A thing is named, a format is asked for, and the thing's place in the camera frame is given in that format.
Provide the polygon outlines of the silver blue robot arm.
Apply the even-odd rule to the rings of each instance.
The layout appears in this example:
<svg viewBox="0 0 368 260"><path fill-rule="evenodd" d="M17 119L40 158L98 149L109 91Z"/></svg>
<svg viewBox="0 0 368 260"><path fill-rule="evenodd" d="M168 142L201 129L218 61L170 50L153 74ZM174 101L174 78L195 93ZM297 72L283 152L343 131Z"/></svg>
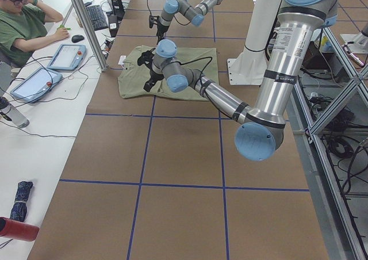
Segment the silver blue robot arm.
<svg viewBox="0 0 368 260"><path fill-rule="evenodd" d="M271 157L283 142L284 111L315 30L333 25L338 0L256 0L243 52L228 60L232 85L258 85L254 106L249 106L207 78L203 71L186 68L177 55L176 44L164 38L176 14L199 26L207 13L223 0L166 0L159 16L150 16L157 28L158 43L138 60L149 68L144 89L165 80L169 89L196 90L240 127L235 146L245 158L262 161Z"/></svg>
<svg viewBox="0 0 368 260"><path fill-rule="evenodd" d="M177 13L181 13L193 25L200 26L204 16L221 2L222 0L202 0L197 6L192 7L187 0L166 0L161 15L149 17L149 27L157 25L156 35L160 42Z"/></svg>

